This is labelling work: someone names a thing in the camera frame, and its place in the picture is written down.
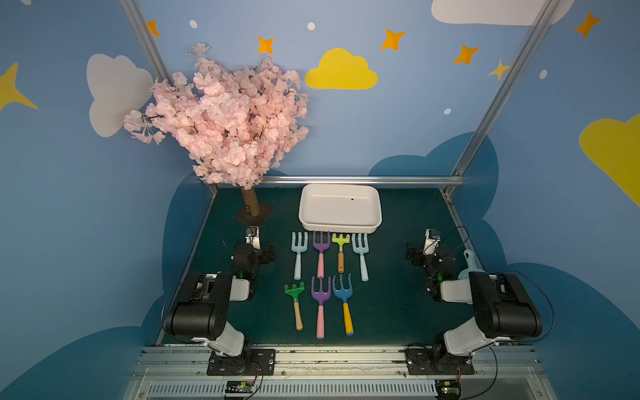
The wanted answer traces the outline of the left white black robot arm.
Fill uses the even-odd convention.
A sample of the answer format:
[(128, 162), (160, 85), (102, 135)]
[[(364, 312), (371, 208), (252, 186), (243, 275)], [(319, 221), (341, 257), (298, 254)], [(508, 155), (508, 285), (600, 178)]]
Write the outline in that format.
[(275, 246), (234, 248), (230, 272), (189, 273), (163, 312), (164, 331), (180, 340), (205, 343), (223, 358), (244, 358), (248, 340), (228, 321), (229, 305), (253, 299), (258, 270), (276, 259)]

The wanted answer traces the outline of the right control board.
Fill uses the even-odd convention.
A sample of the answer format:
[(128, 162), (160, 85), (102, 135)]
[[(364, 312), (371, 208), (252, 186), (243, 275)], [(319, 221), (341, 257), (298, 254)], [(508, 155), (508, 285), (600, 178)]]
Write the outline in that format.
[(458, 380), (437, 380), (436, 400), (460, 400), (461, 384)]

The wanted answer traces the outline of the pink cherry blossom tree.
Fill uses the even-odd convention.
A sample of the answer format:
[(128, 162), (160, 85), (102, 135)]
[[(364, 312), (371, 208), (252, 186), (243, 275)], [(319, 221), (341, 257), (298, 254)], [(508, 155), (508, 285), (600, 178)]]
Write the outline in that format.
[(188, 151), (193, 171), (204, 183), (241, 188), (246, 220), (264, 220), (255, 188), (280, 165), (286, 153), (308, 136), (299, 125), (308, 111), (301, 77), (283, 71), (270, 57), (255, 68), (236, 71), (208, 58), (210, 47), (197, 43), (195, 73), (175, 73), (156, 81), (153, 101), (124, 120), (132, 138), (161, 143), (171, 135)]

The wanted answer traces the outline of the light blue fork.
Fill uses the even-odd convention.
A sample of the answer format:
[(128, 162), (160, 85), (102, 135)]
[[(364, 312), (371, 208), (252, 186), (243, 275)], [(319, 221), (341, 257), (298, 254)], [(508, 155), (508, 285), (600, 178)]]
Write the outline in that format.
[(359, 256), (361, 280), (368, 282), (368, 267), (365, 259), (365, 255), (369, 252), (368, 235), (366, 233), (353, 233), (351, 243), (353, 251)]
[(296, 254), (293, 279), (299, 281), (302, 277), (302, 253), (308, 250), (307, 232), (292, 232), (291, 250)]

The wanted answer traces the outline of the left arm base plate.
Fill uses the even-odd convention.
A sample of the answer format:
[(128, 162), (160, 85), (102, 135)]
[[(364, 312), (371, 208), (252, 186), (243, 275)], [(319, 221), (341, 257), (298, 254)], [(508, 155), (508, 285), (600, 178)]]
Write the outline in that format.
[(208, 360), (208, 376), (273, 376), (276, 351), (271, 348), (245, 348), (240, 356), (221, 356), (213, 352)]

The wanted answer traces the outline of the purple rake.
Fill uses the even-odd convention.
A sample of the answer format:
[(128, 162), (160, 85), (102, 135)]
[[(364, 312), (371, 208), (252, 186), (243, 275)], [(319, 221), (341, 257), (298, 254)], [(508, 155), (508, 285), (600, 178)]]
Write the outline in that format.
[[(314, 289), (315, 282), (318, 281), (320, 286), (319, 290), (316, 291)], [(328, 282), (328, 290), (323, 291), (323, 282), (324, 278), (316, 278), (312, 277), (311, 286), (312, 286), (312, 298), (318, 302), (318, 316), (317, 316), (317, 329), (316, 329), (316, 338), (324, 339), (325, 338), (325, 319), (324, 319), (324, 304), (326, 301), (330, 300), (332, 296), (332, 279), (327, 278)]]

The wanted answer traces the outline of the aluminium rail front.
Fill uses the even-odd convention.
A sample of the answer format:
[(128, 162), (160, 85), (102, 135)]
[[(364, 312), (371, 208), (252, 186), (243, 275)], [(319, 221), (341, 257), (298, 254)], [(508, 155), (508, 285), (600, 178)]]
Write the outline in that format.
[[(530, 346), (500, 346), (472, 358), (474, 375), (408, 373), (413, 346), (277, 346), (273, 376), (208, 376), (211, 352), (202, 346), (145, 348), (126, 399), (436, 399), (437, 380), (458, 380), (460, 399), (555, 399)], [(224, 396), (227, 381), (258, 385), (254, 394)]]

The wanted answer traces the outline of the purple fork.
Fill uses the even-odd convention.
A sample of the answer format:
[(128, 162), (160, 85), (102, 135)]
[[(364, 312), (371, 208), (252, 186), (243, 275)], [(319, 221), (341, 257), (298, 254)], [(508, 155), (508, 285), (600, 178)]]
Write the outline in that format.
[(313, 232), (313, 247), (318, 251), (318, 269), (316, 276), (323, 278), (325, 273), (324, 252), (331, 246), (331, 233)]

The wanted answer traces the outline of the white plastic storage box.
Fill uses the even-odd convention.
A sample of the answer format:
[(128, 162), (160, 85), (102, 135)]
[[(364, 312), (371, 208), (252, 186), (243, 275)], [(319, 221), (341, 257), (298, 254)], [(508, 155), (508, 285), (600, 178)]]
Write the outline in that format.
[(314, 183), (303, 188), (298, 219), (308, 231), (374, 233), (383, 213), (374, 187)]

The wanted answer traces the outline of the lime fork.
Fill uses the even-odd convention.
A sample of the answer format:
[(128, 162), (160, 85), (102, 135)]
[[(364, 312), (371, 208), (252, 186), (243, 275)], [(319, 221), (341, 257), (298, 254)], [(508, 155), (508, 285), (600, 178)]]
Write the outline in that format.
[(332, 242), (338, 245), (338, 272), (344, 273), (344, 252), (343, 246), (350, 243), (351, 236), (349, 234), (336, 234), (332, 236)]

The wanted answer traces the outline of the control board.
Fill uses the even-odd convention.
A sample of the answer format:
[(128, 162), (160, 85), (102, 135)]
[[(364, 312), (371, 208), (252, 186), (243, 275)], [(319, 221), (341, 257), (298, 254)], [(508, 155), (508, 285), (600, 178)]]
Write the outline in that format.
[(258, 385), (249, 381), (227, 381), (224, 388), (224, 396), (245, 396), (250, 397), (254, 394)]
[(436, 400), (460, 400), (461, 384), (458, 380), (437, 380)]

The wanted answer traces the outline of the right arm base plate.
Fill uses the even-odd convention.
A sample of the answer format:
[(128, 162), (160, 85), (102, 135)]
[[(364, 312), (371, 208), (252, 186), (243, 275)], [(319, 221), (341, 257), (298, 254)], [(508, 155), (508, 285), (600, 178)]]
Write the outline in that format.
[(411, 347), (405, 350), (408, 373), (418, 375), (474, 375), (475, 369), (469, 357), (438, 353), (431, 348)]

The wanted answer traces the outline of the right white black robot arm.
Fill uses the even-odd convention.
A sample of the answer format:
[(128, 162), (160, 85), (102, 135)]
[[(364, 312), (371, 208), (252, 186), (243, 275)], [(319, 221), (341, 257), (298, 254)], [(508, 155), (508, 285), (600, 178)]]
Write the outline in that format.
[(430, 354), (437, 368), (463, 366), (478, 350), (542, 333), (542, 316), (519, 277), (487, 273), (473, 251), (463, 252), (467, 266), (459, 273), (452, 270), (455, 259), (435, 243), (422, 249), (406, 246), (406, 259), (423, 268), (427, 291), (435, 301), (473, 307), (468, 321), (437, 336)]

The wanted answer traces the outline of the blue rake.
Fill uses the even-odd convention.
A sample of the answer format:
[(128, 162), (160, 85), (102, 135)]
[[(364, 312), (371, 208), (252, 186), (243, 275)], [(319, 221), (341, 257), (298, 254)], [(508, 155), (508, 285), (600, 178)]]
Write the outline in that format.
[(343, 323), (347, 336), (354, 335), (353, 320), (351, 317), (348, 300), (353, 296), (352, 275), (348, 274), (348, 285), (344, 284), (344, 275), (340, 273), (339, 277), (333, 276), (333, 294), (343, 303)]

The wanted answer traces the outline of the green rake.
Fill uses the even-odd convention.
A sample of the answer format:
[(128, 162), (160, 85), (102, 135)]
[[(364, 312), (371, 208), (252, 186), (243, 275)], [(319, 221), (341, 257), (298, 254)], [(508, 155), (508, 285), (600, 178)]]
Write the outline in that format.
[(285, 284), (283, 285), (283, 289), (286, 295), (290, 296), (293, 300), (296, 330), (301, 331), (303, 329), (303, 320), (299, 304), (299, 295), (305, 290), (304, 282), (300, 284), (294, 283), (291, 286)]

